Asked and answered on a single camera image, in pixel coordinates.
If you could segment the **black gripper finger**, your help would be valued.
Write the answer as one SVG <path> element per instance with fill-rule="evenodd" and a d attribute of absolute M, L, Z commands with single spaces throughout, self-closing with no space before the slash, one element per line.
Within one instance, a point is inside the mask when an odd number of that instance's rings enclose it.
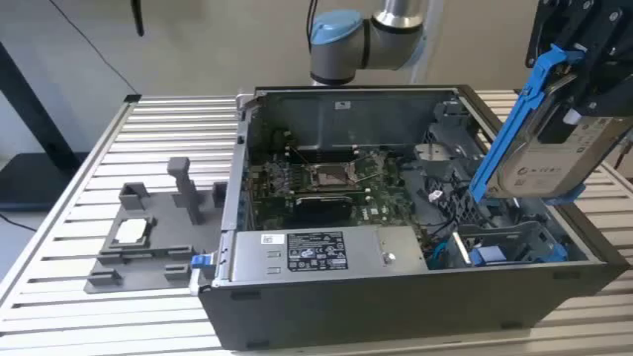
<path fill-rule="evenodd" d="M 632 47 L 589 53 L 581 61 L 571 95 L 583 116 L 632 117 Z"/>
<path fill-rule="evenodd" d="M 533 68 L 536 60 L 541 54 L 541 39 L 543 39 L 543 30 L 547 24 L 547 20 L 552 14 L 552 1 L 543 0 L 539 1 L 539 6 L 536 8 L 536 16 L 532 25 L 532 34 L 528 43 L 528 51 L 525 56 L 525 67 Z"/>

